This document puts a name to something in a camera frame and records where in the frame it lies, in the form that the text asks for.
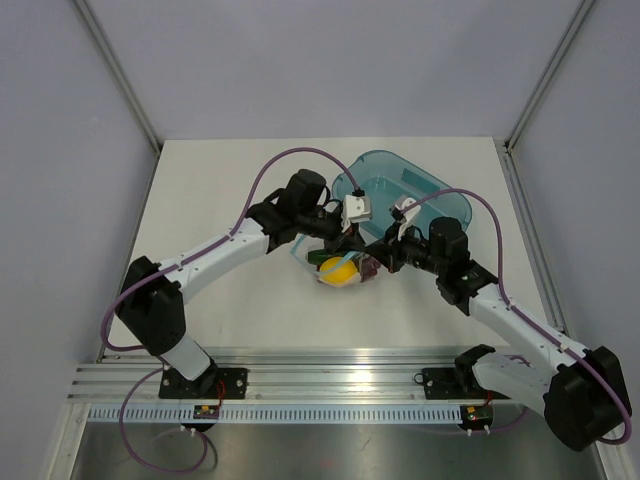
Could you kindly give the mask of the red grape bunch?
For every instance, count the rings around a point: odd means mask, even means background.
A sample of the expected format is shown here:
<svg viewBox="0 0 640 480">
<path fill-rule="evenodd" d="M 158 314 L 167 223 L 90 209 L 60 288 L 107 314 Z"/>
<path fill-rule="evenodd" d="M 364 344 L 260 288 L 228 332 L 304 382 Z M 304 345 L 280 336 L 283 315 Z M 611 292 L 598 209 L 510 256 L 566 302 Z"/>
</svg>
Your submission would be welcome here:
<svg viewBox="0 0 640 480">
<path fill-rule="evenodd" d="M 372 280 L 378 274 L 382 264 L 371 256 L 363 256 L 359 262 L 360 282 Z"/>
</svg>

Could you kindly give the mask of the clear zip top bag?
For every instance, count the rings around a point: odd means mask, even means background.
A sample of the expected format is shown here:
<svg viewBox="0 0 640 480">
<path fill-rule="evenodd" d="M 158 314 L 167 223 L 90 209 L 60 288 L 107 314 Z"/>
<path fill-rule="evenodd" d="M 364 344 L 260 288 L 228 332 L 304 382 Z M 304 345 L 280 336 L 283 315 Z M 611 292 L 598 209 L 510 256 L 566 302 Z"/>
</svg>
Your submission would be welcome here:
<svg viewBox="0 0 640 480">
<path fill-rule="evenodd" d="M 343 288 L 373 280 L 382 268 L 372 256 L 358 251 L 330 253 L 317 239 L 301 235 L 291 256 L 320 284 Z"/>
</svg>

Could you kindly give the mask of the yellow lemon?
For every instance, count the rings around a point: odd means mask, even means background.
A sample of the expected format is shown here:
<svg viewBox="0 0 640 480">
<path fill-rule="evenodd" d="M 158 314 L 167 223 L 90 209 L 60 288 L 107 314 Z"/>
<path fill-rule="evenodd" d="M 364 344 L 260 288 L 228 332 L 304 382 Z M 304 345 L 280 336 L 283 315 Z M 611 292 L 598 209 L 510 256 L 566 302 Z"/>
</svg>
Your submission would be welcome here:
<svg viewBox="0 0 640 480">
<path fill-rule="evenodd" d="M 360 281 L 359 270 L 351 259 L 334 257 L 318 269 L 319 281 L 332 287 L 345 287 Z"/>
</svg>

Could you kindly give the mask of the green cucumber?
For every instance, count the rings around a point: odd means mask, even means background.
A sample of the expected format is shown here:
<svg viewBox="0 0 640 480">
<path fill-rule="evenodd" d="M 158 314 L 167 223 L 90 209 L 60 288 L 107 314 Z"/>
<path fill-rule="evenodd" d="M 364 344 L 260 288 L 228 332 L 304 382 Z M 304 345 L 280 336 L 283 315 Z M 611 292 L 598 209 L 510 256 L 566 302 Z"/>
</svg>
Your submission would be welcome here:
<svg viewBox="0 0 640 480">
<path fill-rule="evenodd" d="M 340 254 L 323 249 L 309 250 L 306 254 L 307 262 L 316 266 L 321 266 L 325 261 L 334 257 L 340 257 Z"/>
</svg>

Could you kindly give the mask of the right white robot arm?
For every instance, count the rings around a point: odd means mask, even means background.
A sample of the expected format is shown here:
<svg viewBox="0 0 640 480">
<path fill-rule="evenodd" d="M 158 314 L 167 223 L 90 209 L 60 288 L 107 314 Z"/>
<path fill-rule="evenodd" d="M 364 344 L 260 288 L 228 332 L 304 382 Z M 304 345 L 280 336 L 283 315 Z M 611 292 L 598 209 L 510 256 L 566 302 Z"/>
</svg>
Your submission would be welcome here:
<svg viewBox="0 0 640 480">
<path fill-rule="evenodd" d="M 632 433 L 632 407 L 619 359 L 609 349 L 589 349 L 530 317 L 506 294 L 499 277 L 471 256 L 458 220 L 431 222 L 427 238 L 399 235 L 393 224 L 366 251 L 390 272 L 409 265 L 436 277 L 441 297 L 487 326 L 523 356 L 521 364 L 486 345 L 456 360 L 454 384 L 466 396 L 500 393 L 542 416 L 567 447 L 595 442 L 620 445 Z"/>
</svg>

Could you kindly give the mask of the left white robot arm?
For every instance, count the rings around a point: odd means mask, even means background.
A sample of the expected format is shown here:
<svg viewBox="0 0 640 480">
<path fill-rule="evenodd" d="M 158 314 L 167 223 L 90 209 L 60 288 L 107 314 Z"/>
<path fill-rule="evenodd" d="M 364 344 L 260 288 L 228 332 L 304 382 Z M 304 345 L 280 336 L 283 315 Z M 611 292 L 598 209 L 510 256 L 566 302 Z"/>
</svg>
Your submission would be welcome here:
<svg viewBox="0 0 640 480">
<path fill-rule="evenodd" d="M 246 207 L 227 233 L 161 263 L 142 256 L 130 265 L 115 315 L 144 350 L 181 376 L 191 396 L 208 396 L 218 379 L 215 361 L 187 332 L 184 308 L 193 297 L 298 235 L 355 248 L 356 224 L 368 217 L 369 199 L 357 188 L 329 211 L 320 201 L 325 189 L 323 176 L 301 169 L 285 187 Z"/>
</svg>

